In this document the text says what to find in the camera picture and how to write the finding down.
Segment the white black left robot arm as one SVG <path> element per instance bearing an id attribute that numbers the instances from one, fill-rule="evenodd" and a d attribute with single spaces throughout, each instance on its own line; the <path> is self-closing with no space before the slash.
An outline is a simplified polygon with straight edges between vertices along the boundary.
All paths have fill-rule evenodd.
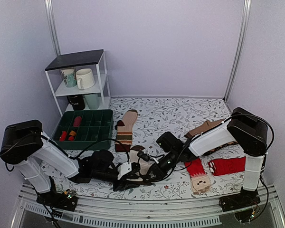
<path id="1" fill-rule="evenodd" d="M 116 167 L 113 154 L 104 149 L 84 158 L 79 155 L 72 157 L 42 131 L 42 123 L 38 120 L 5 128 L 0 159 L 17 168 L 50 206 L 57 206 L 61 196 L 55 191 L 54 181 L 38 165 L 37 159 L 57 169 L 74 183 L 89 183 L 97 179 L 111 182 L 114 191 L 140 186 L 139 181 L 131 180 L 131 175 L 136 172 L 136 164 L 127 161 Z"/>

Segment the cream brown block sock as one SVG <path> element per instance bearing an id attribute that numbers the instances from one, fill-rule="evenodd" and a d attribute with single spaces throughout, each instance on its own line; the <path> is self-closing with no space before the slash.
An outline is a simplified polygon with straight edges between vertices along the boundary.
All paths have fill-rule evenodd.
<path id="1" fill-rule="evenodd" d="M 144 147 L 136 145 L 130 148 L 130 162 L 132 164 L 132 172 L 128 181 L 137 182 L 141 185 L 150 186 L 147 173 L 151 167 L 151 156 L 144 152 Z"/>

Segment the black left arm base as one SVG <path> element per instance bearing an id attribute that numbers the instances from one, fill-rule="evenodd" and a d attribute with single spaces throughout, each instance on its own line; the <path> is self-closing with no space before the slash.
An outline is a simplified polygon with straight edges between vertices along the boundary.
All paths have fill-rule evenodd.
<path id="1" fill-rule="evenodd" d="M 75 211 L 77 202 L 78 198 L 76 196 L 69 198 L 64 193 L 54 193 L 52 191 L 37 196 L 37 203 L 39 204 L 71 212 Z"/>

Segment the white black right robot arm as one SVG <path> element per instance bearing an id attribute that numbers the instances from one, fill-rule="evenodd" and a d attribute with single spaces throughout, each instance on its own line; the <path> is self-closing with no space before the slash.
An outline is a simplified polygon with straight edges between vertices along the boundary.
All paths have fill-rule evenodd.
<path id="1" fill-rule="evenodd" d="M 213 149 L 231 142 L 238 143 L 245 153 L 246 164 L 243 191 L 237 195 L 236 203 L 246 207 L 255 198 L 254 191 L 265 167 L 266 153 L 271 146 L 267 142 L 267 133 L 271 129 L 266 120 L 238 107 L 230 117 L 206 131 L 188 137 L 186 142 L 171 132 L 165 132 L 156 142 L 166 155 L 149 168 L 147 176 L 151 182 L 162 181 L 179 162 L 193 163 Z"/>

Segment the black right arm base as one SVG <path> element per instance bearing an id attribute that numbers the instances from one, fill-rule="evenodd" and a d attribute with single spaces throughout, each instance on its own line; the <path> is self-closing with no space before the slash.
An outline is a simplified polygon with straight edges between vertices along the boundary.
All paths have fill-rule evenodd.
<path id="1" fill-rule="evenodd" d="M 218 204 L 223 212 L 226 212 L 254 206 L 259 203 L 260 197 L 257 190 L 249 191 L 242 188 L 238 194 L 221 197 Z"/>

